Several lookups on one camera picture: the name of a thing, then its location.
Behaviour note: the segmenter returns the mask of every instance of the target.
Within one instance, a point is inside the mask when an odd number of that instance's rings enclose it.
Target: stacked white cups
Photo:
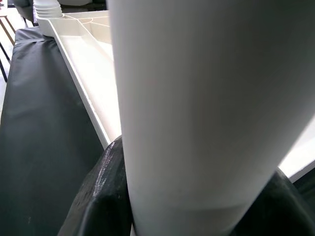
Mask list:
[[[38,18],[59,18],[63,15],[57,0],[34,0],[33,3]]]

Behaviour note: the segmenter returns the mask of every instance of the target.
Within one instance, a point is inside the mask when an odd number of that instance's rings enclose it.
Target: white plastic tray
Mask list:
[[[104,148],[121,135],[108,11],[38,19],[55,38]]]

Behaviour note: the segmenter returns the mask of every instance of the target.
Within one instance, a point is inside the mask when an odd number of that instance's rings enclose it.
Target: white cylinder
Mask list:
[[[289,2],[109,0],[137,236],[227,235],[312,117],[314,3]]]

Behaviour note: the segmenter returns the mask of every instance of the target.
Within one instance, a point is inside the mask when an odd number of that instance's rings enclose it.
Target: white pipe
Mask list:
[[[227,235],[315,111],[314,13],[109,0],[138,236]]]

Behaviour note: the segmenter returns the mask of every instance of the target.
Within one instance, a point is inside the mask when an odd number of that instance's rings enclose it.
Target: floor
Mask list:
[[[15,8],[9,8],[8,9],[8,19],[13,25],[13,27],[17,29],[25,28],[25,23],[22,20],[21,16],[17,12]],[[11,36],[14,38],[13,32],[10,30],[9,25],[6,23],[5,19],[2,19],[2,22],[5,24],[7,30],[12,33]],[[31,27],[32,24],[31,22],[27,22],[28,26]],[[12,50],[13,50],[13,45],[9,41],[8,37],[6,36],[5,32],[3,31],[2,27],[0,27],[0,40],[1,44],[5,48],[6,53],[9,55],[9,57],[12,57]],[[4,69],[6,71],[6,75],[9,74],[9,69],[10,65],[8,61],[6,60],[4,54],[0,50],[0,59],[3,63]],[[0,116],[2,113],[2,106],[3,106],[3,99],[4,99],[4,94],[5,94],[5,88],[6,88],[6,83],[4,81],[2,73],[0,73]]]

